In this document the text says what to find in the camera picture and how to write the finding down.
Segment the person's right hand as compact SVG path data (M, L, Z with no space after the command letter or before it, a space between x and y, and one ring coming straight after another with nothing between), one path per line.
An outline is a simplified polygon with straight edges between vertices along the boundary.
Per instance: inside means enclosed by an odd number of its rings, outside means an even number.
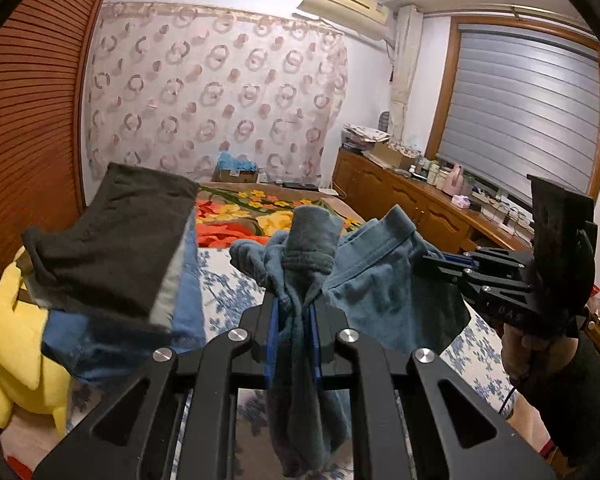
M548 341L504 325L502 362L508 376L515 380L562 370L576 356L578 348L578 338L562 336Z

